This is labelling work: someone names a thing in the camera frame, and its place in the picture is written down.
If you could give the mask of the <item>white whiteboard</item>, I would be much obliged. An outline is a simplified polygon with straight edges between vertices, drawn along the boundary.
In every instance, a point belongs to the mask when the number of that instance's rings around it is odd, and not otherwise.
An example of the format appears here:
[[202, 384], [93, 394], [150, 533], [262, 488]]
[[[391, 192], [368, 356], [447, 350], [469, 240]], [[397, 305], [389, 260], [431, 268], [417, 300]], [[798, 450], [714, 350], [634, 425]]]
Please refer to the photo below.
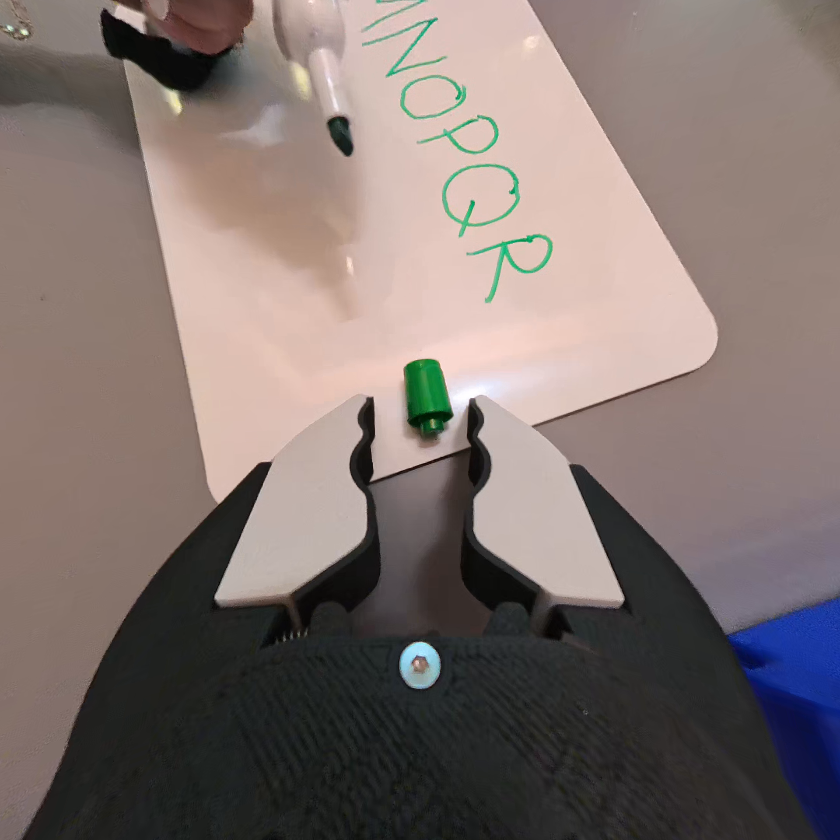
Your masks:
[[[529, 2], [342, 2], [354, 151], [270, 2], [198, 94], [125, 66], [213, 497], [349, 397], [374, 478], [692, 372], [718, 327]], [[454, 411], [406, 420], [403, 368]]]

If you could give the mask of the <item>blue plastic bin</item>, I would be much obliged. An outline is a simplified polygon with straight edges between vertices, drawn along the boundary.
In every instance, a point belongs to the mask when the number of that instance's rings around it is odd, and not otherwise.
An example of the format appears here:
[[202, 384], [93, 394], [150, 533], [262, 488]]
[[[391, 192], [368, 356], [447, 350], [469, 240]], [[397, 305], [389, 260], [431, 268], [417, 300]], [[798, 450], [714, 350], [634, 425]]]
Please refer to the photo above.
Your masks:
[[839, 599], [728, 637], [787, 781], [823, 839], [839, 838]]

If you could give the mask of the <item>green dry-erase marker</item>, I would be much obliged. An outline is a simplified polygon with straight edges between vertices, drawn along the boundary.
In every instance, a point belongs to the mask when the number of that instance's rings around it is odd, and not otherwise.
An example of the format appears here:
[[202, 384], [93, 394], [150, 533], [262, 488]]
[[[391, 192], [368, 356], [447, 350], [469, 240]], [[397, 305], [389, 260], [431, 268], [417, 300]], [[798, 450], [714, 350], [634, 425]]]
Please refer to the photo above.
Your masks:
[[333, 144], [354, 152], [342, 58], [345, 24], [337, 1], [273, 1], [272, 27], [283, 57], [304, 69]]

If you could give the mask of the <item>person's left hand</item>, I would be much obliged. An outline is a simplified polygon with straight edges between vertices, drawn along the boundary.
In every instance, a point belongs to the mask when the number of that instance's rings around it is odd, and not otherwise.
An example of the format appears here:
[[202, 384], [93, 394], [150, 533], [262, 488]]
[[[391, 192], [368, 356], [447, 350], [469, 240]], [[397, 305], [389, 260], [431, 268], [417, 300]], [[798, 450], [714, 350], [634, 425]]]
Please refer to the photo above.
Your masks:
[[154, 30], [170, 41], [215, 56], [243, 41], [253, 1], [141, 1]]

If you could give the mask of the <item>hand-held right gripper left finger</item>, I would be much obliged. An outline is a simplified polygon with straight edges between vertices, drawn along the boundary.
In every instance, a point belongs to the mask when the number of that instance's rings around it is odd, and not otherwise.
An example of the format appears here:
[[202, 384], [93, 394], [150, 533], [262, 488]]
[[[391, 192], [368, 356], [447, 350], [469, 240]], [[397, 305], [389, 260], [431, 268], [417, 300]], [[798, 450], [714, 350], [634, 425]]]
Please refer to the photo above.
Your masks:
[[279, 451], [216, 590], [217, 607], [282, 606], [301, 628], [320, 604], [351, 612], [374, 591], [382, 571], [374, 439], [374, 399], [358, 394]]

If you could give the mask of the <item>green marker cap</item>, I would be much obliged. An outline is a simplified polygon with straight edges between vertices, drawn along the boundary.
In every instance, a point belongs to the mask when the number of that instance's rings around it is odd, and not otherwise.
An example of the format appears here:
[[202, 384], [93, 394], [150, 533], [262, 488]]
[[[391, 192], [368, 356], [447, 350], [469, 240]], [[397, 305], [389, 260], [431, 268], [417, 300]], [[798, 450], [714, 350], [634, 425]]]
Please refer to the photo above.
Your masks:
[[411, 361], [403, 368], [403, 379], [409, 426], [424, 438], [438, 437], [454, 415], [440, 363]]

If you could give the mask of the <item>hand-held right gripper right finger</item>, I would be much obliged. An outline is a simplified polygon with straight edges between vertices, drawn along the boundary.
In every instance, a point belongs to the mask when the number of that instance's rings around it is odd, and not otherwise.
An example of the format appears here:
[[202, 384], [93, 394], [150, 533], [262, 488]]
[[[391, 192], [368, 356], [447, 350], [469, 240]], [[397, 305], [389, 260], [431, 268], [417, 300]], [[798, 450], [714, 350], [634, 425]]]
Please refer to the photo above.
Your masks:
[[468, 592], [491, 611], [520, 605], [539, 634], [558, 607], [623, 607], [571, 462], [486, 395], [467, 414], [472, 495], [460, 573]]

